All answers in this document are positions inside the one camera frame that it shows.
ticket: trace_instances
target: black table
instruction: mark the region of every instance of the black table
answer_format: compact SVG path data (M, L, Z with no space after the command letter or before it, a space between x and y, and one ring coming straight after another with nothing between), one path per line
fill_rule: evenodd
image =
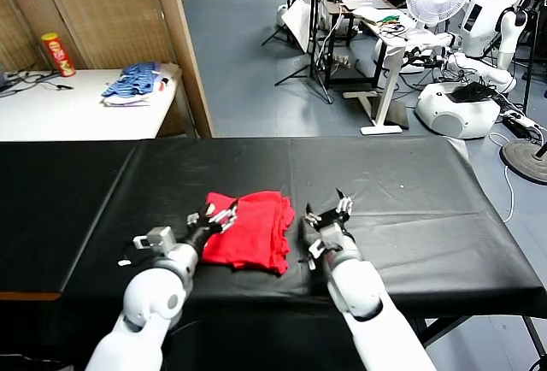
M0 177L10 198L4 207L25 204L33 212L28 221L15 207L3 215L9 253L0 259L2 291L58 292L64 303L120 307L126 284L148 264L118 267L133 236L163 225L182 232L209 191L242 196L269 189L289 196L297 211L286 234L289 271L277 277L201 265L186 308L332 309L323 279L302 262L299 222L308 201L316 210L331 208L339 187L354 198L347 228L397 307L408 317L443 318L423 333L424 342L470 315L547 318L540 280L445 138L171 138L0 144L0 153L10 159L10 173ZM49 173L29 166L38 154ZM28 182L23 192L21 182ZM16 233L26 235L24 247ZM26 253L37 259L33 275L13 258ZM49 281L53 265L60 274ZM14 281L6 275L11 267L26 275Z

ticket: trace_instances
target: red can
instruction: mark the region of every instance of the red can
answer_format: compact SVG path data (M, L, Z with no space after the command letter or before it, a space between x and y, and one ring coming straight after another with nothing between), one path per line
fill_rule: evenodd
M68 76L76 74L74 64L72 63L68 53L65 51L61 38L59 38L59 34L55 32L46 33L45 35L42 35L42 40L59 68L61 76L67 78Z

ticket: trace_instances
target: red cloth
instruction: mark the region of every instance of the red cloth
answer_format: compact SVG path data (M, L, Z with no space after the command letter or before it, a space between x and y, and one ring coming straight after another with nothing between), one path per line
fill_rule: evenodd
M234 198L209 193L215 211L230 207ZM296 213L288 197L278 191L259 191L238 200L237 219L224 233L214 234L203 250L204 262L231 264L235 268L261 268L283 274L291 251L285 231Z

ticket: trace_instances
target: blue cloth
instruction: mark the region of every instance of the blue cloth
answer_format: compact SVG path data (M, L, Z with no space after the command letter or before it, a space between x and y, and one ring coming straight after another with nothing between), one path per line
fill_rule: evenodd
M154 81L158 77L160 64L156 62L135 63L121 71L121 77L102 93L108 97L118 95L132 97L145 95L154 90Z

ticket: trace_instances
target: gray floor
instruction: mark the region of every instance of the gray floor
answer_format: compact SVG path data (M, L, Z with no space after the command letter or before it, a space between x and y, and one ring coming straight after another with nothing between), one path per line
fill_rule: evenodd
M262 40L274 30L276 9L284 1L184 0L217 136L360 136L359 128L369 122L358 102L333 93L334 104L326 105L318 98L318 86L306 80L292 79L274 87L277 80L309 61L300 50L276 40L261 47ZM351 53L369 56L372 45L373 39L356 39ZM517 68L518 80L521 73ZM539 79L533 81L528 111L545 126L546 88ZM401 84L398 96L407 90ZM523 91L524 81L519 81L510 98L521 101ZM402 100L412 106L416 98L413 93ZM412 110L408 111L410 129L403 134L429 134ZM510 137L501 125L496 125L495 131ZM467 147L486 195L504 218L509 212L509 189L497 147L487 138L468 141ZM547 284L547 233L541 228L547 188L512 173L509 178L515 189L515 215L508 223L509 230ZM536 323L547 341L547 321ZM528 370L537 359L521 318L508 316L474 317L428 352L439 371L521 371Z

